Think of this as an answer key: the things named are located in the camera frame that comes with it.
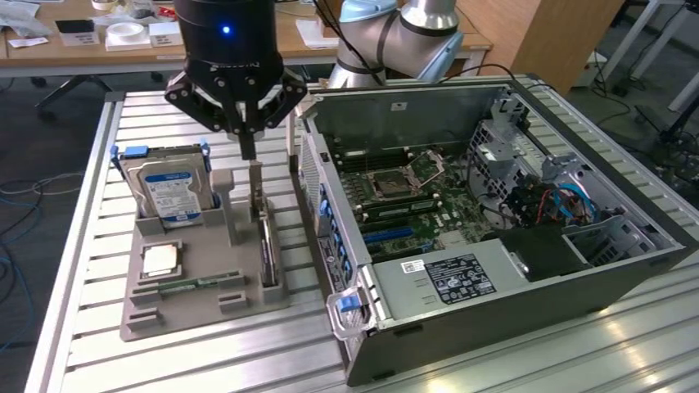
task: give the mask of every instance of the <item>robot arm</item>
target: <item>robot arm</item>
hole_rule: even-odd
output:
[[[457,26],[455,0],[411,0],[400,10],[395,0],[345,0],[341,5],[341,33],[383,79],[388,67],[425,82],[436,82],[461,48]],[[340,42],[328,86],[375,85],[371,72]]]
[[[276,49],[273,0],[174,0],[186,60],[165,99],[209,130],[224,130],[254,160],[254,140],[306,93]],[[272,87],[281,90],[261,106]]]

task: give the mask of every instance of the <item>blue hard drive label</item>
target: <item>blue hard drive label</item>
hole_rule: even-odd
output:
[[[496,292],[473,254],[424,264],[424,269],[447,305]]]
[[[189,190],[192,183],[189,172],[152,174],[145,177],[153,207],[160,218],[169,223],[186,222],[201,214],[198,198]]]

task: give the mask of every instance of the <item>blue cable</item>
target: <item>blue cable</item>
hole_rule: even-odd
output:
[[[24,289],[24,294],[26,295],[26,307],[29,309],[29,319],[26,320],[26,324],[20,329],[20,331],[12,336],[12,338],[9,338],[9,340],[4,343],[2,347],[0,347],[0,355],[1,355],[4,350],[8,349],[12,343],[17,341],[17,339],[24,335],[24,333],[26,333],[26,331],[32,327],[33,320],[36,318],[36,313],[33,311],[32,292],[29,291],[26,280],[24,279],[24,274],[21,273],[20,267],[16,264],[13,264],[12,261],[4,257],[0,257],[0,262],[6,264],[14,270],[14,274],[17,275],[17,278],[20,279],[21,288]]]
[[[24,231],[21,231],[14,237],[12,237],[9,240],[0,241],[2,244],[6,245],[10,242],[16,242],[17,240],[20,240],[20,238],[24,235],[26,235],[29,232],[32,232],[32,230],[36,228],[36,226],[38,225],[38,221],[41,220],[41,209],[38,208],[38,205],[36,205],[33,203],[13,202],[13,201],[8,201],[6,199],[4,199],[1,197],[0,197],[0,202],[5,203],[8,205],[12,205],[12,206],[30,207],[32,210],[36,210],[36,215],[33,216],[33,222],[29,225],[29,227]]]

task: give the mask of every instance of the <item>motherboard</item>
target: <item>motherboard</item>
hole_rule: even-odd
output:
[[[465,188],[457,151],[349,156],[337,165],[340,181],[375,263],[480,242],[492,232]]]

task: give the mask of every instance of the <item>wooden cabinet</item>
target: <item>wooden cabinet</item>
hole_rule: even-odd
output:
[[[457,0],[493,48],[484,63],[535,73],[567,93],[624,0]],[[499,75],[495,67],[481,75]]]

